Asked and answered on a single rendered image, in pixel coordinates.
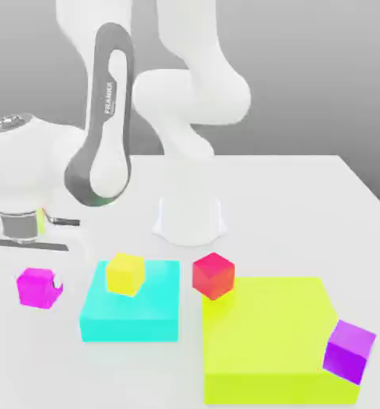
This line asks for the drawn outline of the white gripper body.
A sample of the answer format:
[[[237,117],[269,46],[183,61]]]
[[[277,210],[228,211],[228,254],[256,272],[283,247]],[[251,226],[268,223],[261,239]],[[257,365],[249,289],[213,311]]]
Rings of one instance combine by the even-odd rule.
[[[6,258],[4,253],[8,252],[8,248],[69,252],[73,258],[81,259],[81,244],[78,244],[76,241],[63,244],[38,240],[14,240],[0,238],[0,257]]]

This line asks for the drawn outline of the small magenta cube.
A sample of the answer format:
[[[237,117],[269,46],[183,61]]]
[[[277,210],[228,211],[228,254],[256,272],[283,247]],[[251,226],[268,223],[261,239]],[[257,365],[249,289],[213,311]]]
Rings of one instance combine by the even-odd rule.
[[[20,304],[50,309],[62,294],[64,286],[53,287],[53,271],[45,268],[26,268],[17,278]]]

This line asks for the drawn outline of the small yellow cube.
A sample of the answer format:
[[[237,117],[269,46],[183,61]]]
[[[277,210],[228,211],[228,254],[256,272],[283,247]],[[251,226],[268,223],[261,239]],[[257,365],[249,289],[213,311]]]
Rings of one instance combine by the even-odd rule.
[[[145,281],[144,258],[119,252],[106,265],[105,274],[109,292],[134,297]]]

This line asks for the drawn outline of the small red cube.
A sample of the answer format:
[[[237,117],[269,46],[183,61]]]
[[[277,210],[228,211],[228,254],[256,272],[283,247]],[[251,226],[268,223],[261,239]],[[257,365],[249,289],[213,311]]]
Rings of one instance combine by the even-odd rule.
[[[210,300],[230,292],[234,281],[235,265],[216,252],[192,264],[192,287]]]

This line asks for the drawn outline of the small purple cube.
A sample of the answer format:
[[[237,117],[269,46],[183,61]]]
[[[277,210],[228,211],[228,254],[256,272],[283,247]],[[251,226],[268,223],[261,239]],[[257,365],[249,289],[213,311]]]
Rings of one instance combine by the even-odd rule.
[[[339,320],[324,354],[323,369],[360,385],[376,334]]]

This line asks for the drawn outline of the large cyan box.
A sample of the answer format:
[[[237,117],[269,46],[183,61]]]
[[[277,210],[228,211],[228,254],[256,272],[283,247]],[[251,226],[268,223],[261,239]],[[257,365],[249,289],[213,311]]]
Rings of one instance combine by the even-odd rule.
[[[80,314],[85,342],[176,342],[179,327],[180,262],[148,260],[145,282],[134,297],[106,288],[107,262],[97,263]]]

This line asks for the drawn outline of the large lime box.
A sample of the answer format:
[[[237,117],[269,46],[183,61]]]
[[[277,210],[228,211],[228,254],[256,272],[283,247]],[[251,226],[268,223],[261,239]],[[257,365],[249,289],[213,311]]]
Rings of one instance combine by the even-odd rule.
[[[360,387],[323,369],[338,322],[317,277],[238,277],[202,299],[206,404],[354,404]]]

